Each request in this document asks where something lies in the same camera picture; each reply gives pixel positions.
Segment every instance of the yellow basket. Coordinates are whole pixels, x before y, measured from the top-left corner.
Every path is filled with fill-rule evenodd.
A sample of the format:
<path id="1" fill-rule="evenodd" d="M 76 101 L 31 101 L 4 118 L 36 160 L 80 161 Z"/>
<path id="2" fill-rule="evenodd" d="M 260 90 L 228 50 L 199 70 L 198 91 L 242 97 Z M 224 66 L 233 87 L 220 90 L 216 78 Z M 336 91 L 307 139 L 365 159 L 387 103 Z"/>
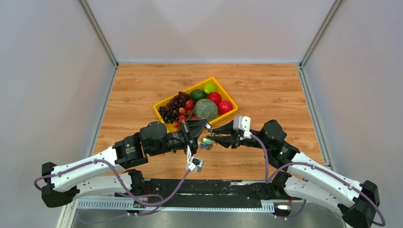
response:
<path id="1" fill-rule="evenodd" d="M 227 112 L 224 115 L 219 115 L 217 118 L 215 118 L 214 120 L 210 121 L 210 124 L 214 125 L 214 124 L 218 123 L 219 121 L 228 118 L 230 115 L 232 115 L 234 112 L 236 112 L 238 110 L 238 105 L 234 102 L 234 100 L 230 97 L 230 95 L 228 95 L 228 93 L 224 90 L 224 88 L 218 83 L 218 81 L 214 77 L 208 78 L 208 79 L 206 79 L 206 80 L 204 80 L 204 81 L 202 81 L 200 83 L 197 83 L 194 86 L 192 86 L 190 88 L 187 88 L 185 90 L 182 90 L 182 91 L 187 93 L 187 94 L 190 94 L 190 92 L 195 90 L 195 89 L 203 90 L 203 85 L 206 82 L 212 82 L 213 84 L 215 84 L 216 87 L 217 87 L 216 93 L 219 93 L 221 95 L 223 101 L 224 100 L 230 101 L 231 104 L 232 104 L 232 107 L 233 107 L 233 109 L 231 111 Z M 160 114 L 158 113 L 158 108 L 160 106 L 165 107 L 166 104 L 176 95 L 177 94 L 174 94 L 174 95 L 172 95 L 172 96 L 170 96 L 170 97 L 168 97 L 168 98 L 166 98 L 166 99 L 154 104 L 154 111 L 155 111 L 155 113 L 157 114 L 158 118 L 160 119 L 160 121 L 162 123 L 164 123 L 164 121 L 163 121 L 162 117 L 160 116 Z M 176 127 L 174 127 L 172 125 L 172 123 L 165 123 L 165 125 L 166 125 L 166 128 L 168 129 L 168 132 L 177 131 Z"/>

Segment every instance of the lime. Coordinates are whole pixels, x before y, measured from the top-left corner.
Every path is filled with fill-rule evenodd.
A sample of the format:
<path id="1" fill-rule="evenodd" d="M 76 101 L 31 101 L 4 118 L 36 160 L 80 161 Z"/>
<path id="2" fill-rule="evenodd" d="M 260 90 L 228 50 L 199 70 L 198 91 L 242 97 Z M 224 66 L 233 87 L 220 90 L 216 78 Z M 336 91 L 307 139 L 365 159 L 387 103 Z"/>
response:
<path id="1" fill-rule="evenodd" d="M 203 85 L 203 90 L 206 94 L 209 94 L 215 92 L 217 90 L 217 87 L 212 82 L 206 82 Z"/>
<path id="2" fill-rule="evenodd" d="M 194 102 L 204 99 L 206 96 L 206 93 L 201 89 L 195 89 L 190 92 L 190 97 L 194 100 Z"/>

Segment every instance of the green melon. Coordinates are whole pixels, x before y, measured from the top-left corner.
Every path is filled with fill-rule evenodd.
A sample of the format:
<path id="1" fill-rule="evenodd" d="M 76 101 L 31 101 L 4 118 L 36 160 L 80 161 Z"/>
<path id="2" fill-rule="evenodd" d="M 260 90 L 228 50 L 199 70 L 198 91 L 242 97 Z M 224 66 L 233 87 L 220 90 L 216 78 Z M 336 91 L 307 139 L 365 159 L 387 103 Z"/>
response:
<path id="1" fill-rule="evenodd" d="M 193 108 L 194 116 L 201 120 L 207 119 L 208 121 L 212 121 L 217 117 L 218 108 L 216 104 L 210 99 L 201 99 L 196 102 Z"/>

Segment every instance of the white wall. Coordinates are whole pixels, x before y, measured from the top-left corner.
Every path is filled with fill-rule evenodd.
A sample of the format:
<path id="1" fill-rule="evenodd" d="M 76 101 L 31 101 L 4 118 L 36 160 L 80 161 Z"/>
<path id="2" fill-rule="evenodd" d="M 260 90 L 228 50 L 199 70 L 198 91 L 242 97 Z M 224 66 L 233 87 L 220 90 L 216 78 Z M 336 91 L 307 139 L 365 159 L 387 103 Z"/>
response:
<path id="1" fill-rule="evenodd" d="M 1 227 L 55 227 L 33 181 L 89 155 L 113 67 L 78 1 L 0 3 Z"/>
<path id="2" fill-rule="evenodd" d="M 403 227 L 402 12 L 346 0 L 306 67 L 334 169 L 378 185 L 391 228 Z"/>
<path id="3" fill-rule="evenodd" d="M 88 0 L 120 62 L 298 62 L 334 0 Z"/>

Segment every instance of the wooden tabletop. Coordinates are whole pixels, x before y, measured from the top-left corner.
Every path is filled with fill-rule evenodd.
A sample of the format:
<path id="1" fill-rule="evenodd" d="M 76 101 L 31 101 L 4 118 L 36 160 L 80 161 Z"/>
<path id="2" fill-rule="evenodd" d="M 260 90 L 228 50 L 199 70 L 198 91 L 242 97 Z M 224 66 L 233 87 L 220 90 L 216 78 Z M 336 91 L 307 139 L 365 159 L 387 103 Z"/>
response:
<path id="1" fill-rule="evenodd" d="M 158 121 L 153 104 L 209 77 L 215 77 L 238 104 L 234 115 L 251 118 L 251 129 L 260 130 L 265 122 L 276 119 L 288 134 L 287 142 L 323 164 L 295 65 L 121 64 L 94 153 Z M 199 149 L 196 156 L 204 159 L 204 166 L 190 179 L 262 180 L 265 176 L 262 149 L 215 145 L 209 151 Z M 185 154 L 178 151 L 149 156 L 148 164 L 135 168 L 145 178 L 181 178 L 185 164 Z"/>

